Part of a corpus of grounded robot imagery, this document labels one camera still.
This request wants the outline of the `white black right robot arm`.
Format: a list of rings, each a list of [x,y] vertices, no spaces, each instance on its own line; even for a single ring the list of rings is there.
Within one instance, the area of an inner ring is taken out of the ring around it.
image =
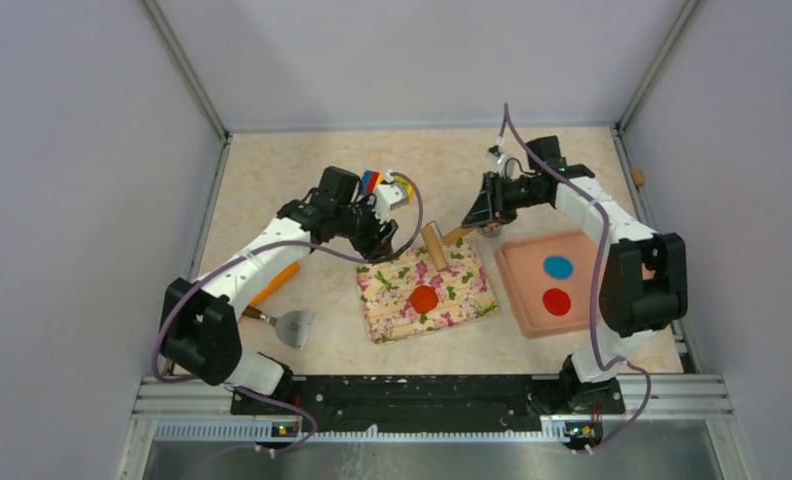
[[[529,170],[512,176],[516,159],[496,139],[487,154],[495,170],[484,173],[460,225],[499,228],[519,210],[549,205],[573,220],[595,245],[590,280],[590,344],[568,356],[559,373],[561,396],[570,401],[607,388],[621,363],[652,334],[683,317],[688,307],[686,247],[676,233],[659,233],[620,206],[593,171],[570,165],[557,137],[523,144]]]

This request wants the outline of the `floral cutting board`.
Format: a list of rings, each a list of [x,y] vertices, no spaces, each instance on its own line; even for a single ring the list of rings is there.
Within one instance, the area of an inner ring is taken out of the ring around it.
[[[364,324],[374,344],[420,337],[494,315],[499,302],[475,243],[443,248],[438,270],[423,247],[399,259],[356,268]]]

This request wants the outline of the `wooden dough roller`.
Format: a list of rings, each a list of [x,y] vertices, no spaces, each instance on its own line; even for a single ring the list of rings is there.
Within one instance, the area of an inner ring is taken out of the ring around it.
[[[426,223],[421,228],[420,236],[424,248],[437,271],[445,271],[449,268],[449,263],[446,259],[446,248],[454,245],[472,231],[473,228],[471,227],[456,227],[448,232],[442,232],[434,220]]]

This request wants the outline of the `red dough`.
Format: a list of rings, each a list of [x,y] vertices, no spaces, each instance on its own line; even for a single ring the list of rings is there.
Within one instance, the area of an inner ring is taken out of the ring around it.
[[[439,302],[437,292],[428,285],[417,286],[409,295],[410,306],[418,314],[427,314],[434,310]]]

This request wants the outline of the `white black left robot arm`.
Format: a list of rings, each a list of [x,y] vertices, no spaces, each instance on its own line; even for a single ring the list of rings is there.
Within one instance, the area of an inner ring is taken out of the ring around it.
[[[317,186],[278,209],[264,231],[229,260],[194,281],[173,280],[164,293],[162,320],[153,346],[152,373],[165,377],[165,358],[211,386],[229,384],[271,395],[288,376],[286,366],[243,347],[238,321],[255,296],[282,271],[327,242],[343,238],[351,261],[381,263],[396,255],[393,210],[406,205],[407,177],[385,174],[370,192],[358,175],[326,168]]]

